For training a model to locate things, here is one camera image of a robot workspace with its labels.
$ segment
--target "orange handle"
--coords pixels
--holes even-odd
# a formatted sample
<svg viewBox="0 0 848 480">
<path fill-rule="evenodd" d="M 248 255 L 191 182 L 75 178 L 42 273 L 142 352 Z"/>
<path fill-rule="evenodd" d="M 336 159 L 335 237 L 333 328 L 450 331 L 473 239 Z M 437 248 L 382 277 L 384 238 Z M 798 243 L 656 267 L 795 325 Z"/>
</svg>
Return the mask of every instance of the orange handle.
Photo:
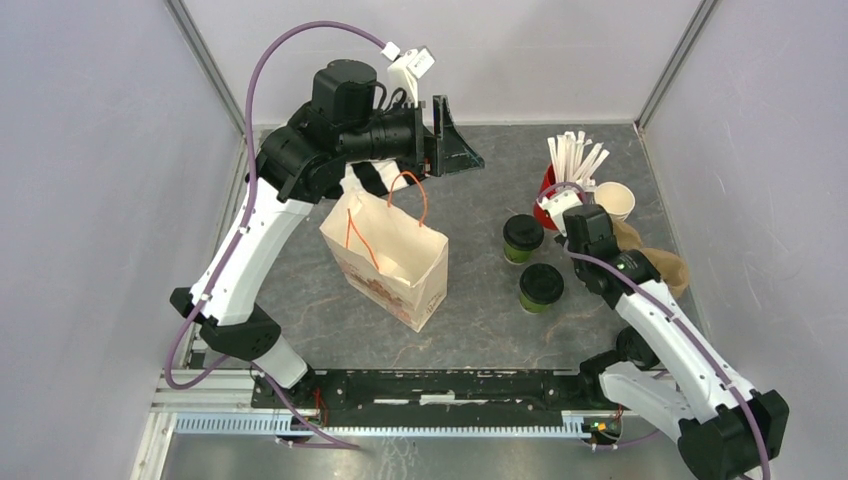
<svg viewBox="0 0 848 480">
<path fill-rule="evenodd" d="M 418 226 L 421 227 L 424 225 L 424 219 L 427 218 L 427 192 L 424 191 L 424 187 L 421 186 L 421 182 L 418 181 L 418 177 L 416 177 L 414 173 L 408 170 L 403 171 L 400 172 L 394 180 L 392 180 L 392 188 L 389 189 L 389 199 L 386 201 L 386 203 L 388 204 L 389 208 L 392 208 L 392 195 L 395 193 L 395 182 L 397 182 L 398 179 L 403 176 L 411 177 L 413 180 L 415 180 L 415 183 L 421 190 L 421 196 L 424 198 L 424 213 L 422 213 L 421 218 L 418 219 Z"/>
<path fill-rule="evenodd" d="M 371 255 L 371 261 L 374 262 L 374 268 L 377 271 L 380 271 L 380 264 L 377 263 L 377 257 L 374 255 L 374 250 L 371 249 L 371 245 L 368 245 L 368 242 L 365 241 L 365 238 L 359 233 L 359 229 L 356 228 L 356 224 L 353 223 L 353 217 L 350 215 L 350 209 L 347 209 L 347 235 L 345 237 L 345 248 L 350 249 L 350 227 L 353 227 L 353 231 L 356 232 L 356 236 L 359 237 L 359 240 L 365 245 L 365 248 L 368 249 L 368 254 Z"/>
</svg>

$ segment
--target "white plastic housing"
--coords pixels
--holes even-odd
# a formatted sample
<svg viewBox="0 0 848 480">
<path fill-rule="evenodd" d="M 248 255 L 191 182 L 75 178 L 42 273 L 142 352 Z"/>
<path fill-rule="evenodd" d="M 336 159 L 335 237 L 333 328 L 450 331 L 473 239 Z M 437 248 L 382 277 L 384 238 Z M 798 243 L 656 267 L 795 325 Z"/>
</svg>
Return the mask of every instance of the white plastic housing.
<svg viewBox="0 0 848 480">
<path fill-rule="evenodd" d="M 387 70 L 389 74 L 389 96 L 397 88 L 403 88 L 407 94 L 406 101 L 417 105 L 418 80 L 430 70 L 434 63 L 436 63 L 436 59 L 433 58 L 427 47 L 407 50 L 406 53 L 392 62 Z"/>
<path fill-rule="evenodd" d="M 239 229 L 246 203 L 247 199 L 212 263 L 191 287 L 192 298 L 200 298 L 212 268 L 220 262 L 224 249 Z M 260 178 L 254 210 L 247 233 L 239 241 L 238 248 L 212 290 L 211 298 L 201 310 L 203 316 L 215 317 L 219 326 L 236 325 L 247 320 L 271 265 L 295 227 L 312 210 L 312 204 L 297 200 L 280 203 L 277 190 Z"/>
<path fill-rule="evenodd" d="M 745 400 L 750 400 L 752 398 L 751 390 L 754 388 L 753 385 L 739 375 L 707 343 L 698 329 L 686 317 L 686 314 L 680 310 L 680 307 L 671 296 L 668 286 L 663 282 L 653 280 L 639 286 L 675 312 L 682 323 L 724 369 L 732 384 L 739 390 Z M 730 391 L 727 390 L 727 386 L 719 380 L 712 367 L 710 367 L 701 353 L 695 349 L 677 325 L 666 320 L 665 315 L 646 298 L 638 294 L 622 295 L 618 304 L 615 306 L 615 310 L 621 315 L 621 318 L 626 320 L 627 323 L 639 332 L 657 357 L 663 362 L 663 365 L 665 365 L 675 381 L 680 385 L 680 389 L 689 404 L 692 414 L 699 422 L 703 423 L 716 417 L 718 415 L 716 407 L 719 405 L 733 408 L 738 404 Z M 609 385 L 606 385 L 608 382 L 606 373 L 602 374 L 601 385 L 604 389 L 604 394 L 611 401 L 621 403 L 631 408 L 637 414 L 644 414 L 648 418 L 647 415 L 651 414 L 650 412 L 639 411 L 634 407 L 644 402 L 645 395 L 653 389 L 653 386 L 646 386 L 641 379 L 637 379 L 635 382 L 631 380 L 630 385 L 632 385 L 632 388 L 625 388 L 617 383 L 617 377 L 612 375 L 614 372 L 618 374 L 626 373 L 620 371 L 620 369 L 614 369 L 611 375 L 609 375 Z M 658 398 L 671 400 L 673 396 L 658 396 Z M 655 423 L 652 421 L 652 423 L 662 428 L 662 422 Z"/>
<path fill-rule="evenodd" d="M 601 378 L 601 388 L 607 398 L 627 405 L 675 442 L 680 438 L 678 422 L 692 418 L 686 397 L 671 387 L 672 382 L 656 380 L 631 362 L 608 367 Z"/>
<path fill-rule="evenodd" d="M 289 345 L 289 342 L 280 335 L 277 343 L 265 355 L 257 358 L 253 363 L 265 371 L 281 387 L 291 388 L 304 374 L 306 374 L 306 362 Z"/>
<path fill-rule="evenodd" d="M 566 210 L 574 208 L 582 203 L 583 202 L 580 201 L 580 197 L 577 196 L 577 192 L 566 188 L 551 198 L 543 198 L 542 201 L 539 202 L 539 208 L 548 212 L 548 215 L 551 217 L 551 221 L 554 222 L 559 233 L 566 235 L 565 222 L 562 219 L 562 214 L 565 213 Z"/>
</svg>

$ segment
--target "white connector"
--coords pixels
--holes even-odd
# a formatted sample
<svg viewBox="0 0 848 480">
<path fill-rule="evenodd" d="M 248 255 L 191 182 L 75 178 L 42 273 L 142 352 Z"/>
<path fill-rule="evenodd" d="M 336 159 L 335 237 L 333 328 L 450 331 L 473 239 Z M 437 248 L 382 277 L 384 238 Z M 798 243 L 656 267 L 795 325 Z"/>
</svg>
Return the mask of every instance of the white connector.
<svg viewBox="0 0 848 480">
<path fill-rule="evenodd" d="M 427 73 L 436 59 L 427 47 L 407 50 L 389 65 L 389 94 L 398 88 L 406 91 L 406 100 L 413 105 L 418 103 L 418 80 Z"/>
<path fill-rule="evenodd" d="M 400 55 L 400 47 L 395 45 L 394 42 L 388 42 L 380 53 L 388 58 L 390 62 L 394 62 Z"/>
</svg>

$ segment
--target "cable clip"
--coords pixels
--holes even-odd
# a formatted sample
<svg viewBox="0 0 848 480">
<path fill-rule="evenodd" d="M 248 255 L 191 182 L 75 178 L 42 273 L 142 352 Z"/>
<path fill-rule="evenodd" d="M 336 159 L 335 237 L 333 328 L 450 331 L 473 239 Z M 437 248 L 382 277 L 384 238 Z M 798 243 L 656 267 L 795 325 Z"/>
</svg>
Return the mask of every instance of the cable clip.
<svg viewBox="0 0 848 480">
<path fill-rule="evenodd" d="M 390 62 L 394 62 L 400 55 L 400 47 L 395 45 L 394 42 L 387 42 L 386 46 L 380 53 L 383 54 L 384 57 L 388 58 Z"/>
<path fill-rule="evenodd" d="M 291 440 L 283 440 L 283 439 L 282 439 L 282 438 L 280 438 L 280 437 L 275 438 L 275 439 L 274 439 L 274 443 L 276 443 L 277 445 L 282 445 L 283 443 L 285 443 L 285 444 L 286 444 L 286 446 L 287 446 L 287 447 L 289 447 L 289 448 L 292 448 L 292 447 L 294 446 L 294 442 L 293 442 L 293 441 L 291 441 Z"/>
</svg>

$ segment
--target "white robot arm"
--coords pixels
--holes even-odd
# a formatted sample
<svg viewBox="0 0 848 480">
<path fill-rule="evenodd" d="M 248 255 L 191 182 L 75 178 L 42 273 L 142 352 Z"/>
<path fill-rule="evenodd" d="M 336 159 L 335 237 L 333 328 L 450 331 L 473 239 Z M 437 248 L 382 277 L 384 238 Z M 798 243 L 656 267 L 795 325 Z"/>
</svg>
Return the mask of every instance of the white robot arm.
<svg viewBox="0 0 848 480">
<path fill-rule="evenodd" d="M 777 456 L 789 416 L 780 394 L 757 392 L 719 356 L 647 258 L 618 248 L 603 207 L 576 205 L 562 219 L 577 277 L 638 332 L 677 384 L 616 350 L 580 365 L 586 388 L 655 425 L 699 479 L 736 478 Z"/>
<path fill-rule="evenodd" d="M 282 337 L 280 326 L 255 304 L 256 295 L 286 240 L 313 205 L 341 193 L 346 165 L 385 160 L 396 164 L 395 170 L 410 171 L 422 180 L 483 167 L 482 158 L 456 131 L 447 97 L 433 97 L 433 131 L 424 127 L 423 105 L 414 100 L 417 80 L 433 64 L 427 49 L 398 56 L 396 47 L 389 48 L 384 54 L 396 58 L 389 67 L 389 88 L 394 89 L 390 105 L 374 108 L 377 87 L 383 88 L 384 99 L 390 90 L 365 63 L 335 60 L 318 71 L 311 101 L 262 144 L 249 223 L 241 225 L 249 208 L 245 199 L 225 247 L 192 287 L 177 288 L 171 295 L 171 303 L 186 318 L 202 301 L 194 320 L 213 350 L 255 363 L 283 388 L 295 385 L 309 367 Z M 399 92 L 402 95 L 394 101 Z M 376 185 L 372 193 L 387 193 L 380 178 L 362 183 L 366 190 Z M 237 234 L 238 248 L 229 252 L 213 290 L 204 293 Z"/>
</svg>

